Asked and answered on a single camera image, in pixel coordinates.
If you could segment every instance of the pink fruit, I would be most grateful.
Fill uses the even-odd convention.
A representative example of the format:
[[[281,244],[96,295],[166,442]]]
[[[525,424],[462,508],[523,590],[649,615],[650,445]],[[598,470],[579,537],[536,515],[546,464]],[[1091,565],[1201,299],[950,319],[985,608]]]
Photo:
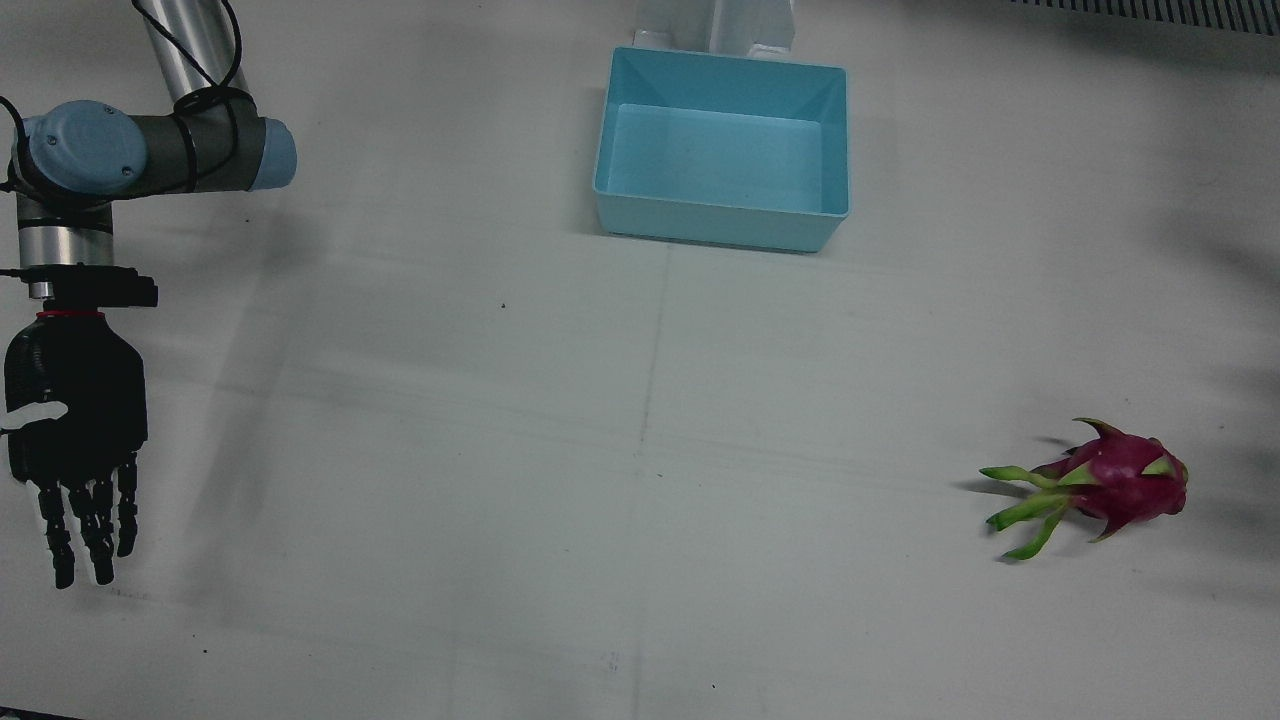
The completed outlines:
[[[1098,542],[1129,523],[1176,515],[1187,503],[1187,465],[1158,439],[1130,436],[1101,420],[1076,420],[1092,425],[1098,438],[1068,451],[1068,457],[1033,470],[1012,465],[979,470],[988,478],[1023,480],[1039,488],[1023,502],[987,518],[997,530],[1023,520],[1044,519],[1032,542],[1006,552],[1005,557],[1034,557],[1071,507],[1106,519],[1102,534],[1093,539]]]

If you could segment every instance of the robotic hand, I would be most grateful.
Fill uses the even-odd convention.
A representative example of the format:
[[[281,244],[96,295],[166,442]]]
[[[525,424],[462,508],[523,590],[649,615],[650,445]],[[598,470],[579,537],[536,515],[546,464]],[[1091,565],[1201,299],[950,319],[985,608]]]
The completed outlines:
[[[0,270],[44,301],[5,355],[0,433],[14,478],[38,491],[55,585],[74,579],[63,491],[99,584],[138,534],[137,452],[147,439],[142,357],[101,307],[155,307],[156,286],[114,264],[111,202],[160,193],[266,190],[293,179],[288,128],[257,114],[239,70],[228,0],[132,0],[148,24],[174,111],[128,115],[77,100],[14,120],[8,181],[20,268]],[[119,544],[111,521],[119,489]]]

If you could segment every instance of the white tabletop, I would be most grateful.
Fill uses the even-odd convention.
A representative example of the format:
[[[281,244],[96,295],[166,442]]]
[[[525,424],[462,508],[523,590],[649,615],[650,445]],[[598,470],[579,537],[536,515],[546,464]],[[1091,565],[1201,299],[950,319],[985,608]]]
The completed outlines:
[[[0,478],[0,705],[1276,716],[1280,40],[801,1],[854,214],[800,256],[602,233],[632,5],[237,0],[298,177],[116,205],[161,293],[109,315],[147,363],[142,534],[55,591]],[[128,3],[3,3],[0,51],[28,114],[168,110]],[[1078,415],[1165,441],[1187,510],[998,561],[1025,532],[987,533],[977,469]]]

